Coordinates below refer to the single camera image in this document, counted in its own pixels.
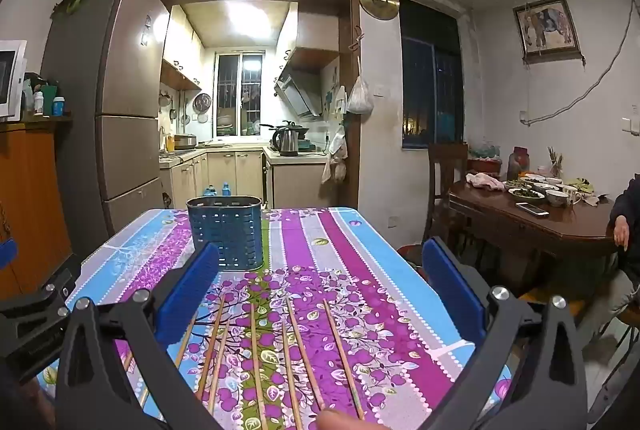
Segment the mug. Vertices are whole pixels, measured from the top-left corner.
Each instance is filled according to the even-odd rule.
[[[560,185],[560,188],[569,196],[566,200],[567,204],[574,205],[582,198],[581,194],[578,193],[578,188],[568,185]]]

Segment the ceiling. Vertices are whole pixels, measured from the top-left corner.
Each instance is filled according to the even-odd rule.
[[[254,39],[236,31],[225,2],[183,4],[189,22],[198,33],[204,47],[270,47],[278,42],[278,35],[289,11],[289,2],[246,0],[245,3],[263,10],[271,26],[266,39]]]

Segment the smartphone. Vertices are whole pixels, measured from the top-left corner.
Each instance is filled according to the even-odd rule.
[[[535,215],[536,217],[548,217],[549,215],[548,211],[540,209],[539,207],[529,203],[516,203],[516,207],[524,209],[524,211],[528,211],[530,214]]]

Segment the blue utensil holder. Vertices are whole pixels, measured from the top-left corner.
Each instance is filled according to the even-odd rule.
[[[197,197],[187,201],[193,245],[217,245],[220,271],[259,269],[262,257],[260,199],[245,196]]]

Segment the range hood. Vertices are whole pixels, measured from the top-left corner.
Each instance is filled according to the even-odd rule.
[[[292,70],[289,74],[283,74],[283,78],[278,80],[274,88],[291,110],[298,117],[306,119],[321,117],[320,77]]]

